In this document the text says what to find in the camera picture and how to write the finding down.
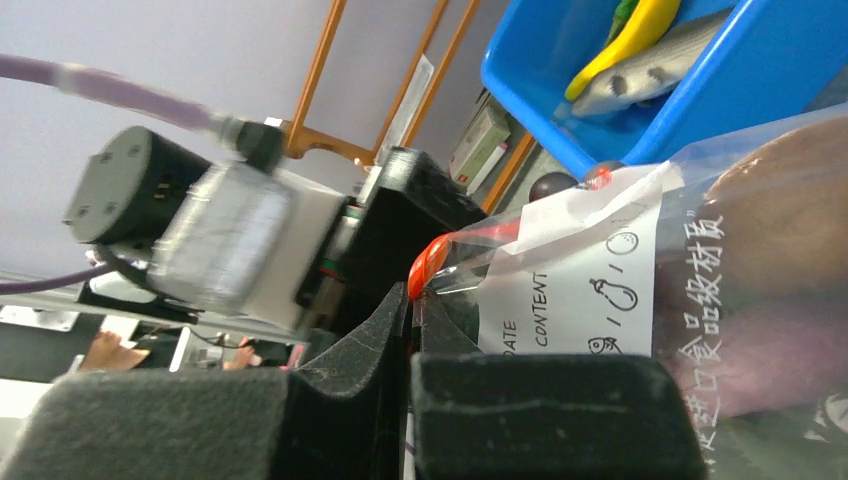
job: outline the toy banana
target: toy banana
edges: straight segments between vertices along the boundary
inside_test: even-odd
[[[621,33],[568,85],[566,100],[573,102],[598,73],[655,44],[674,21],[680,1],[639,0]]]

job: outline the person's hand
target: person's hand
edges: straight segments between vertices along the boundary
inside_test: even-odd
[[[247,337],[242,337],[239,349],[236,350],[236,358],[232,362],[224,362],[224,370],[241,370],[250,365],[250,359],[256,354],[256,349],[253,345],[248,345],[247,341]]]

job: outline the person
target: person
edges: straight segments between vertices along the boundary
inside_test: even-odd
[[[101,331],[95,335],[77,371],[167,368],[173,356],[172,342],[176,339],[160,336],[141,340],[134,348],[128,348],[121,345],[118,334]],[[235,358],[224,362],[224,370],[240,370],[250,364],[255,351],[247,343],[247,337],[242,338]]]

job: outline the green vegetable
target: green vegetable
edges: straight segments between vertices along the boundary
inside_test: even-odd
[[[612,43],[615,37],[621,33],[621,30],[627,24],[627,20],[633,15],[633,10],[636,10],[638,3],[639,0],[621,0],[618,6],[615,7],[615,14],[612,16],[612,27],[610,28],[609,35],[607,35],[607,43],[604,46]]]

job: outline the gray wall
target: gray wall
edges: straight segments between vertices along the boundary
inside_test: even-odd
[[[3,0],[0,51],[127,75],[254,119],[290,118],[330,0]],[[370,147],[436,0],[351,0],[307,124]],[[443,163],[481,88],[483,50],[507,4],[487,0],[417,147]],[[465,2],[452,2],[433,48],[441,58]],[[0,270],[51,276],[85,268],[59,222],[88,155],[142,124],[210,159],[204,138],[137,114],[0,80]],[[347,190],[361,173],[312,152],[291,170]]]

